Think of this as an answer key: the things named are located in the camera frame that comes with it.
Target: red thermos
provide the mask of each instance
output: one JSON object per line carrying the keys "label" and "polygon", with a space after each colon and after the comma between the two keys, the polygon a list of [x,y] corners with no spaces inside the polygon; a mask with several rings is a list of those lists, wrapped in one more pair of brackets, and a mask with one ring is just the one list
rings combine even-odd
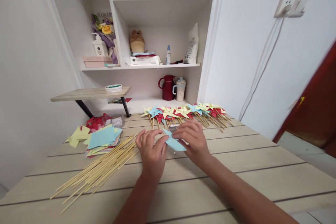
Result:
{"label": "red thermos", "polygon": [[[159,80],[159,88],[162,89],[162,99],[163,100],[174,100],[174,94],[172,91],[173,86],[175,85],[173,81],[174,78],[175,76],[173,75],[164,75],[164,77]],[[162,79],[164,79],[164,83],[162,87],[160,87],[160,82]]]}

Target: stack of colored paper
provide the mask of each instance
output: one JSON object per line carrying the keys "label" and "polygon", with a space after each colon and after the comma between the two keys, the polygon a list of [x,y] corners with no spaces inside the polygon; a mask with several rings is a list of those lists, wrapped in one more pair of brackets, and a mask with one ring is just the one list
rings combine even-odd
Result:
{"label": "stack of colored paper", "polygon": [[122,129],[115,128],[111,124],[90,134],[83,144],[87,145],[86,157],[105,154],[113,150],[120,142]]}

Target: stuffed toy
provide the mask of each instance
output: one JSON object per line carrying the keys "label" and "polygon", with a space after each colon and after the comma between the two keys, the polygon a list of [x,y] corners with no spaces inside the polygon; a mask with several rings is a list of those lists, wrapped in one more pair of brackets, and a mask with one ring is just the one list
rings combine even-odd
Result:
{"label": "stuffed toy", "polygon": [[129,44],[131,46],[132,52],[144,53],[145,51],[145,40],[142,37],[142,32],[133,30],[132,35],[129,39]]}

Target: plastic bottle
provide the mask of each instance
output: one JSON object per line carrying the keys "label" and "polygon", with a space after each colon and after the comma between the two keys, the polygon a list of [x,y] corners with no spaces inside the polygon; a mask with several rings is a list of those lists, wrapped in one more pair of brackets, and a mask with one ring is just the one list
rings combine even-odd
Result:
{"label": "plastic bottle", "polygon": [[92,33],[96,36],[96,40],[93,41],[94,50],[97,57],[108,57],[107,46],[98,33]]}
{"label": "plastic bottle", "polygon": [[170,45],[168,45],[166,65],[170,65],[170,63]]}

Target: door frame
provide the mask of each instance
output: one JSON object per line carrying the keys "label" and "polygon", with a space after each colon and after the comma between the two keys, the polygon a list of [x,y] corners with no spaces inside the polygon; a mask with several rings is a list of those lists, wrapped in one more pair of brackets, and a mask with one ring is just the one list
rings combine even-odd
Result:
{"label": "door frame", "polygon": [[[314,92],[315,87],[320,83],[322,80],[324,73],[328,70],[329,65],[336,60],[336,42],[334,41],[333,45],[331,46],[330,50],[328,51],[327,55],[322,60],[320,66],[316,70],[315,74],[309,81],[308,85],[302,92],[300,97],[308,97],[312,92]],[[282,135],[287,129],[289,123],[294,120],[295,115],[297,114],[298,108],[300,107],[301,99],[298,99],[295,103],[294,107],[290,111],[289,115],[283,122],[282,126],[280,127],[278,133],[273,138],[274,143],[278,143]]]}

